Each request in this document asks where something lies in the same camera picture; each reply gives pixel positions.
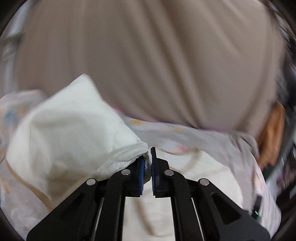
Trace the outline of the white quilted garment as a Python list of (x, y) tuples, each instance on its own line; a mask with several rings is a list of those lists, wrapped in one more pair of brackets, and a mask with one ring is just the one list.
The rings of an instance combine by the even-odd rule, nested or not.
[(40, 103), (20, 122), (6, 160), (49, 210), (56, 208), (88, 178), (109, 178), (143, 156), (157, 156), (186, 178), (208, 178), (237, 205), (242, 191), (230, 168), (208, 148), (190, 147), (186, 132), (167, 123), (119, 116), (82, 75)]

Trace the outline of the grey floral fleece blanket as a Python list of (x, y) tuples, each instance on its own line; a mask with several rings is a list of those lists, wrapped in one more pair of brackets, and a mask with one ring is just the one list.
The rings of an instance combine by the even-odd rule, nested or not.
[[(1, 99), (1, 131), (10, 130), (9, 143), (24, 117), (43, 101), (46, 99), (38, 91), (13, 93)], [(230, 168), (242, 191), (241, 208), (252, 211), (256, 197), (262, 196), (259, 222), (270, 235), (274, 235), (280, 226), (281, 213), (257, 164), (258, 147), (255, 140), (244, 133), (219, 133), (173, 126), (179, 126), (186, 132), (190, 147), (208, 148), (219, 163)], [(20, 236), (26, 238), (29, 231), (51, 210), (13, 173), (6, 160), (7, 152), (8, 148), (1, 149), (1, 208)]]

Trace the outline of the orange cloth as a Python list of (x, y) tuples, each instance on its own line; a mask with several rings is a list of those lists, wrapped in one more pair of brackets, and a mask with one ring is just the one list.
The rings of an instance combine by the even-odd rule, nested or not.
[(285, 108), (277, 101), (257, 140), (259, 148), (259, 158), (257, 163), (260, 166), (260, 169), (263, 170), (268, 165), (275, 166), (280, 153), (284, 128)]

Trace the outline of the beige curtain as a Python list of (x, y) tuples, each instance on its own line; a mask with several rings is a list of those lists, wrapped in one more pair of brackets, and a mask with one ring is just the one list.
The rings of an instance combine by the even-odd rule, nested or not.
[(87, 74), (133, 118), (257, 137), (284, 56), (262, 1), (38, 1), (16, 74), (48, 95)]

